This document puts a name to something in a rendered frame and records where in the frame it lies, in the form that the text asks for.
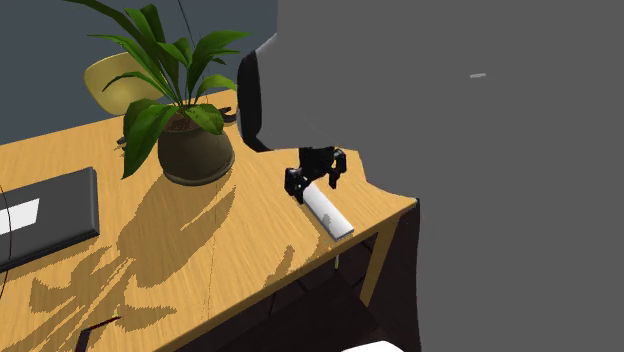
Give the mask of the white remote control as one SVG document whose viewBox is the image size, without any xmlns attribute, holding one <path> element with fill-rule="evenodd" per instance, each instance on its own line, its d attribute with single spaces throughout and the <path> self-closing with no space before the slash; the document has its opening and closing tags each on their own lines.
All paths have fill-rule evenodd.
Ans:
<svg viewBox="0 0 624 352">
<path fill-rule="evenodd" d="M 305 188 L 303 202 L 335 241 L 354 232 L 353 225 L 315 183 Z"/>
</svg>

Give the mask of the dark grey laptop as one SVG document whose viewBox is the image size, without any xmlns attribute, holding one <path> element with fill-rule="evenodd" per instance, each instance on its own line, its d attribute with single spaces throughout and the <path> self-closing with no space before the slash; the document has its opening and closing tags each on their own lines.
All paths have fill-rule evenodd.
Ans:
<svg viewBox="0 0 624 352">
<path fill-rule="evenodd" d="M 0 273 L 99 232 L 92 167 L 0 192 Z"/>
</svg>

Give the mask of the yellow chair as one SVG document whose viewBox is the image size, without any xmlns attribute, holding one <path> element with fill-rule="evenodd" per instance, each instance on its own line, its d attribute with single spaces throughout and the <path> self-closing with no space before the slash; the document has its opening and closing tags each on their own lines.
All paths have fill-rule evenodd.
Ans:
<svg viewBox="0 0 624 352">
<path fill-rule="evenodd" d="M 84 83 L 97 102 L 107 113 L 124 115 L 130 103 L 147 98 L 158 100 L 163 94 L 148 82 L 136 77 L 122 78 L 105 87 L 115 77 L 127 72 L 148 75 L 145 69 L 127 52 L 101 59 L 84 72 Z"/>
</svg>

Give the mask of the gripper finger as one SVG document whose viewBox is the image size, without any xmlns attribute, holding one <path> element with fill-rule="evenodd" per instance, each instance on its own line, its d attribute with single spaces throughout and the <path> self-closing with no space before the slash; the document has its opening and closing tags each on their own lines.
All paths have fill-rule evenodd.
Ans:
<svg viewBox="0 0 624 352">
<path fill-rule="evenodd" d="M 299 204 L 304 203 L 303 193 L 310 183 L 311 180 L 304 175 L 302 168 L 285 169 L 284 189 Z"/>
<path fill-rule="evenodd" d="M 328 171 L 329 186 L 336 189 L 338 179 L 347 171 L 346 154 L 341 149 L 336 148 L 333 152 L 333 161 L 334 163 Z"/>
</svg>

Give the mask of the dark red thin rod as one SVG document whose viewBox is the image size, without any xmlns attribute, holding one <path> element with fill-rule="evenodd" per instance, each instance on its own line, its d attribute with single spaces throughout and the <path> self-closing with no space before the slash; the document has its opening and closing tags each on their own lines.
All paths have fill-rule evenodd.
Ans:
<svg viewBox="0 0 624 352">
<path fill-rule="evenodd" d="M 87 328 L 83 329 L 80 332 L 80 334 L 79 334 L 78 341 L 77 341 L 77 343 L 75 345 L 74 352 L 86 352 L 87 349 L 88 349 L 88 343 L 89 343 L 89 338 L 90 338 L 91 333 L 94 330 L 97 330 L 97 329 L 99 329 L 99 328 L 101 328 L 103 326 L 106 326 L 106 325 L 108 325 L 108 324 L 110 324 L 112 322 L 115 322 L 115 321 L 117 321 L 119 319 L 120 319 L 120 316 L 114 316 L 114 317 L 109 318 L 109 319 L 107 319 L 107 320 L 105 320 L 103 322 L 100 322 L 98 324 L 95 324 L 95 325 L 92 325 L 90 327 L 87 327 Z"/>
</svg>

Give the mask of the wooden table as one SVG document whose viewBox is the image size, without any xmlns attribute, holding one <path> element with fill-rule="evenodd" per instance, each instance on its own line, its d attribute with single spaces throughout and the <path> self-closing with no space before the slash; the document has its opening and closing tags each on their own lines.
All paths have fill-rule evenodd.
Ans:
<svg viewBox="0 0 624 352">
<path fill-rule="evenodd" d="M 283 188 L 294 149 L 257 153 L 224 128 L 231 171 L 205 186 L 167 180 L 155 155 L 123 177 L 111 118 L 0 146 L 0 186 L 12 190 L 87 166 L 96 170 L 99 236 L 0 275 L 0 352 L 170 352 L 377 236 L 362 299 L 369 301 L 410 197 L 368 183 L 359 154 L 326 195 L 353 225 L 335 241 Z"/>
</svg>

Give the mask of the green plant in brown pot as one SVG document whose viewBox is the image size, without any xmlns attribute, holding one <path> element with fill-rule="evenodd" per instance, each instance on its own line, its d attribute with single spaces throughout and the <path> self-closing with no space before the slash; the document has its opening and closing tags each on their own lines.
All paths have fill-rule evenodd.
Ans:
<svg viewBox="0 0 624 352">
<path fill-rule="evenodd" d="M 153 149 L 157 150 L 164 176 L 173 183 L 200 186 L 224 176 L 232 167 L 235 154 L 224 132 L 222 112 L 199 98 L 211 88 L 237 85 L 221 74 L 203 77 L 209 63 L 224 64 L 223 55 L 235 51 L 228 45 L 249 34 L 238 30 L 216 30 L 193 46 L 181 37 L 168 43 L 158 9 L 148 4 L 141 9 L 120 12 L 99 0 L 65 0 L 91 8 L 120 25 L 128 35 L 105 35 L 125 49 L 141 69 L 126 71 L 102 87 L 136 78 L 166 97 L 167 104 L 154 98 L 132 101 L 123 116 L 123 177 L 134 175 Z"/>
</svg>

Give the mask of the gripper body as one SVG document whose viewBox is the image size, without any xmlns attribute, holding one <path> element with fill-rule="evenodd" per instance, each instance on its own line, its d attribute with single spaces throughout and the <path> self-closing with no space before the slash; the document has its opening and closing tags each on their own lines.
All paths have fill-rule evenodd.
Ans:
<svg viewBox="0 0 624 352">
<path fill-rule="evenodd" d="M 336 159 L 337 148 L 304 147 L 299 149 L 299 180 L 313 182 L 326 174 L 332 182 L 338 180 L 338 172 L 332 168 Z"/>
</svg>

